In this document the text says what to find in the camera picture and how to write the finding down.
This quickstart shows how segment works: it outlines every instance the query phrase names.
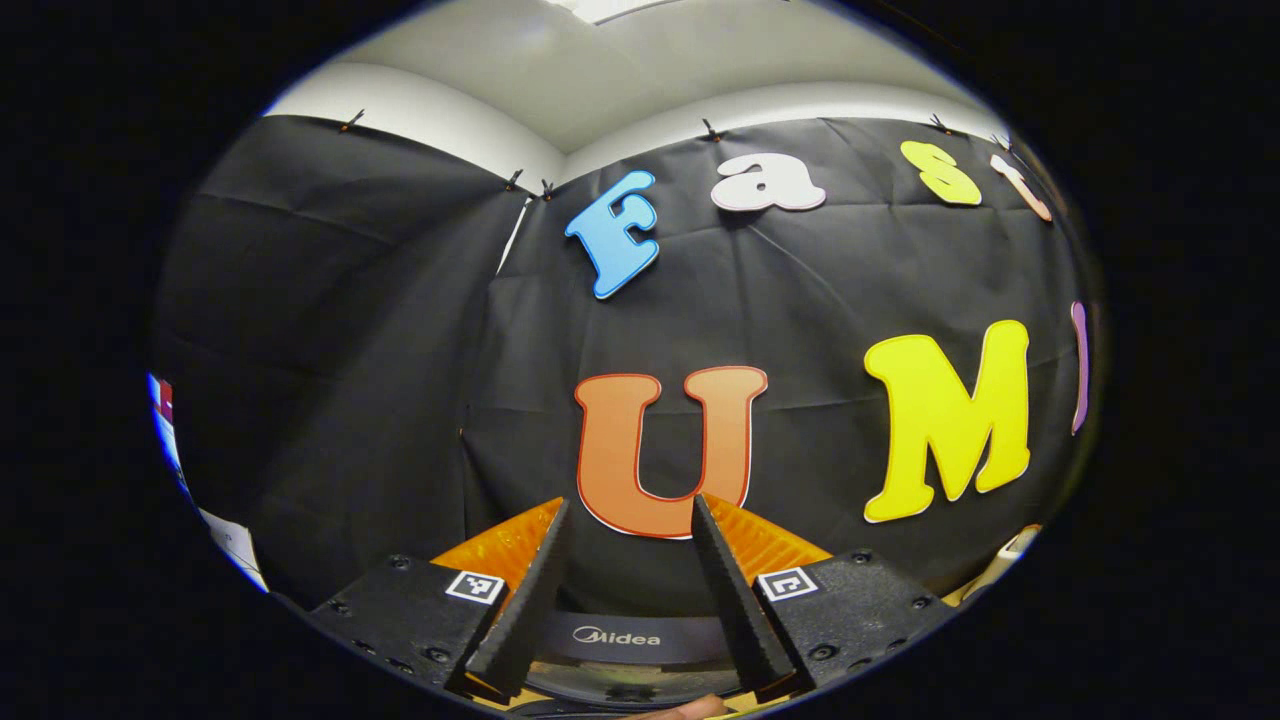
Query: blue letter f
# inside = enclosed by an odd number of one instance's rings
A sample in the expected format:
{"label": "blue letter f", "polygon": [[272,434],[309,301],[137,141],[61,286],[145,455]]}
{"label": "blue letter f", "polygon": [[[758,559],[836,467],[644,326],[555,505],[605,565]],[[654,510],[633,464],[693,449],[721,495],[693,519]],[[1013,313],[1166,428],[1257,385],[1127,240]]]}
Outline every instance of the blue letter f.
{"label": "blue letter f", "polygon": [[[658,222],[653,205],[639,195],[628,195],[653,184],[653,174],[644,170],[631,170],[625,178],[595,199],[570,220],[564,236],[577,236],[586,247],[586,254],[595,265],[596,300],[613,295],[640,270],[649,266],[658,256],[658,242],[645,240],[636,242],[627,228],[646,231]],[[622,211],[617,215],[609,209],[622,199]]]}

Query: letter u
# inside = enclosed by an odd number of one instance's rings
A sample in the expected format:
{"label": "letter u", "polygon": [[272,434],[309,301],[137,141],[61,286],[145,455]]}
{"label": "letter u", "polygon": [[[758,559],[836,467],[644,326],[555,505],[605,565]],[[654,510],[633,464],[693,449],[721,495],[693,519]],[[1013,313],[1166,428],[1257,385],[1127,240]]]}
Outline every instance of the letter u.
{"label": "letter u", "polygon": [[687,539],[694,497],[714,495],[739,506],[751,477],[751,401],[769,386],[763,370],[724,366],[698,370],[685,392],[703,405],[703,471],[684,497],[658,497],[640,484],[644,411],[662,395],[650,375],[598,375],[579,383],[582,447],[577,492],[609,528],[632,536]]}

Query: ceiling light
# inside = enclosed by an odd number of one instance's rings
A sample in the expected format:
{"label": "ceiling light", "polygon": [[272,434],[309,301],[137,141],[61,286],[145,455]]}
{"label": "ceiling light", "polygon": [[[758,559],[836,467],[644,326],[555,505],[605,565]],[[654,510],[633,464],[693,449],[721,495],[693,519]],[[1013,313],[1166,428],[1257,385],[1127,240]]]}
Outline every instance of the ceiling light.
{"label": "ceiling light", "polygon": [[600,24],[627,13],[675,3],[676,0],[547,0],[552,5],[559,5],[572,10],[575,15],[589,23]]}

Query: wrinkled black fabric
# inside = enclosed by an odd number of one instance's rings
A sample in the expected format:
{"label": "wrinkled black fabric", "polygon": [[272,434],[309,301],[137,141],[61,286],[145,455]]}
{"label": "wrinkled black fabric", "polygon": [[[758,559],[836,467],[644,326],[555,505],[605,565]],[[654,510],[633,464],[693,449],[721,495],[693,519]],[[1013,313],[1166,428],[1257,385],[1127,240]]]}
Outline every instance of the wrinkled black fabric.
{"label": "wrinkled black fabric", "polygon": [[338,123],[257,120],[172,240],[154,323],[196,502],[312,606],[465,539],[460,389],[522,192]]}
{"label": "wrinkled black fabric", "polygon": [[[979,206],[947,206],[899,150],[932,142],[982,190]],[[710,200],[716,168],[749,152],[805,163],[826,202],[809,211],[728,213]],[[1074,454],[1076,350],[1070,304],[1092,297],[1080,249],[1047,224],[989,165],[989,141],[899,120],[813,119],[690,140],[614,163],[535,201],[489,286],[462,438],[467,527],[476,532],[554,496],[577,497],[581,380],[645,373],[663,386],[644,420],[640,479],[681,496],[701,466],[701,407],[686,375],[717,365],[768,374],[755,400],[745,507],[841,552],[877,548],[934,591],[972,577],[1025,524],[1042,520]],[[658,214],[660,255],[614,296],[591,295],[595,270],[564,227],[631,170]],[[1028,184],[1052,197],[1025,168]],[[923,514],[870,524],[888,459],[884,386],[863,369],[876,342],[933,337],[968,388],[987,328],[1030,336],[1030,466],[1018,480]],[[941,488],[933,460],[928,483]],[[714,614],[689,542],[616,533],[580,505],[566,607],[602,614]]]}

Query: yellow letter m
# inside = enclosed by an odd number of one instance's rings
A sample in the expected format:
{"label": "yellow letter m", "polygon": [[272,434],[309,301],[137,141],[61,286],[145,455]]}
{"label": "yellow letter m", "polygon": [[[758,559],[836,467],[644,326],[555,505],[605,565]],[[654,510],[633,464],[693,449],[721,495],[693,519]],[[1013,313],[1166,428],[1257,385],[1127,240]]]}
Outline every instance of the yellow letter m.
{"label": "yellow letter m", "polygon": [[867,502],[868,521],[918,515],[933,502],[924,484],[928,451],[955,501],[991,442],[974,484],[987,492],[1027,471],[1027,328],[1001,320],[987,328],[973,396],[932,337],[913,334],[867,351],[867,372],[888,389],[890,441],[884,489]]}

